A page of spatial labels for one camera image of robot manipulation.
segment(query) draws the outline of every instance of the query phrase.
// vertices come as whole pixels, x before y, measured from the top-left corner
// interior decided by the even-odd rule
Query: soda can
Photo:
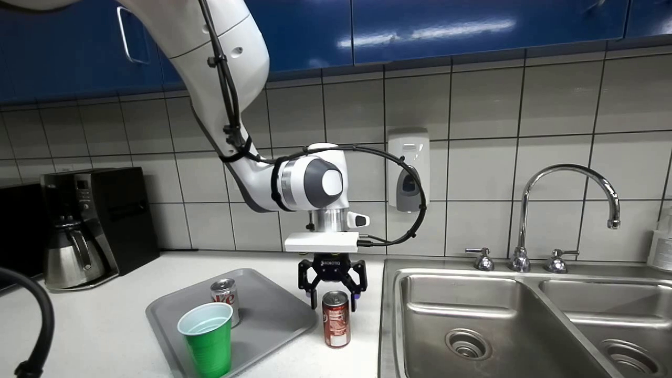
[[[211,300],[228,303],[229,307],[234,307],[231,328],[240,324],[235,280],[226,277],[226,280],[212,281]]]
[[[329,293],[321,298],[323,342],[342,348],[352,342],[352,309],[345,293]]]

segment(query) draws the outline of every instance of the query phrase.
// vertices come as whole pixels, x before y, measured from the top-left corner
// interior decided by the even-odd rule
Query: sink drain
[[[486,359],[489,355],[489,345],[486,338],[469,328],[456,328],[447,333],[445,345],[465,359]]]
[[[629,341],[610,338],[608,358],[616,364],[616,367],[638,375],[657,375],[659,365],[651,359],[638,345]]]

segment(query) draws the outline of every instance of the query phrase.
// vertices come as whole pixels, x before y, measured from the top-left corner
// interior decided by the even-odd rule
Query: metal tray
[[[309,304],[254,270],[211,277],[153,300],[145,312],[175,377],[198,377],[189,347],[177,333],[177,321],[189,309],[211,303],[211,284],[220,277],[235,280],[241,320],[231,333],[234,359],[228,377],[241,375],[318,324],[318,316]]]

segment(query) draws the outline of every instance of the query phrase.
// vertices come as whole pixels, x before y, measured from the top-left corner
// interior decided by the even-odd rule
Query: green cup
[[[231,370],[231,316],[228,303],[209,303],[177,321],[177,333],[187,338],[195,370],[204,378],[220,378]]]

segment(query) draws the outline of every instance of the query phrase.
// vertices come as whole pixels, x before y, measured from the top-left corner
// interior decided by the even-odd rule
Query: chrome faucet
[[[547,174],[550,173],[561,173],[561,171],[570,171],[570,173],[580,173],[584,176],[590,176],[608,196],[610,200],[610,218],[608,218],[608,227],[616,229],[622,224],[622,207],[617,200],[617,193],[614,190],[614,185],[599,173],[586,169],[586,166],[575,166],[575,164],[556,164],[556,166],[547,166],[544,171],[540,171],[539,174],[533,174],[524,191],[524,204],[522,204],[522,232],[520,232],[520,246],[514,249],[514,252],[511,255],[511,270],[512,271],[530,271],[530,256],[528,256],[528,249],[525,249],[525,215],[528,215],[528,197],[532,187],[543,180]]]

